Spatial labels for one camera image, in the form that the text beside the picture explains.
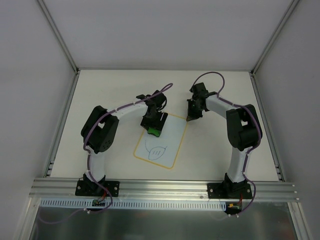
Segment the green whiteboard eraser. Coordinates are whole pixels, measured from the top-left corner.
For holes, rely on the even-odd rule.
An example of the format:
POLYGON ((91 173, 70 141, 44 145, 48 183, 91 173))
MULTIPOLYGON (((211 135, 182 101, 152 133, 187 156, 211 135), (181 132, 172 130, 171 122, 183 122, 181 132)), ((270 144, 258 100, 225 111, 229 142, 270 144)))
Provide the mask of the green whiteboard eraser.
POLYGON ((152 127, 148 128, 147 133, 149 135, 155 136, 157 138, 161 135, 161 131, 160 130, 158 130, 156 128, 152 128, 152 127))

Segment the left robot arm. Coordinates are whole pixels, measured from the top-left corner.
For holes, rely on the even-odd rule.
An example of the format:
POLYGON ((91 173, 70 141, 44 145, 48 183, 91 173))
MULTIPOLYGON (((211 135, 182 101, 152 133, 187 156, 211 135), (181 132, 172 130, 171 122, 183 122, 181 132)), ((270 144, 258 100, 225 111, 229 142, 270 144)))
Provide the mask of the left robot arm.
POLYGON ((166 105, 167 97, 163 90, 156 90, 152 95, 138 95, 134 102, 110 111, 97 105, 80 132, 88 160, 87 170, 77 182, 75 195, 102 197, 108 190, 115 197, 118 191, 112 187, 116 182, 106 180, 104 152, 112 146, 119 124, 141 117, 140 126, 147 134, 158 138, 168 117, 162 111, 166 105))

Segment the yellow-framed small whiteboard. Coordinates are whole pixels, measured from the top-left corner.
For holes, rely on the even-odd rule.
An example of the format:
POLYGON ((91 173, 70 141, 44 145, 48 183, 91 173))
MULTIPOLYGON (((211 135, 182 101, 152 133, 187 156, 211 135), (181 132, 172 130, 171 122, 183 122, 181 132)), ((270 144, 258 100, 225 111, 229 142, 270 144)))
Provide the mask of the yellow-framed small whiteboard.
POLYGON ((172 169, 178 158, 182 145, 187 122, 185 118, 168 114, 164 127, 159 137, 148 134, 143 130, 133 156, 153 165, 172 169))

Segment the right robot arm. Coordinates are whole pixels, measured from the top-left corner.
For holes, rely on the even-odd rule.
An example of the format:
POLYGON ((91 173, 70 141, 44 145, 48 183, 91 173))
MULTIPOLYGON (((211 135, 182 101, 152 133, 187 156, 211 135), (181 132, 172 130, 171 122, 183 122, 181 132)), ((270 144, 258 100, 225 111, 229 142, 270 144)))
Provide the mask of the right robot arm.
POLYGON ((232 146, 231 160, 221 183, 208 183, 209 199, 252 199, 249 180, 246 176, 251 152, 262 140, 262 129, 255 107, 252 104, 238 105, 209 92, 204 83, 190 88, 192 97, 187 100, 186 121, 197 120, 203 111, 214 112, 226 120, 227 138, 232 146))

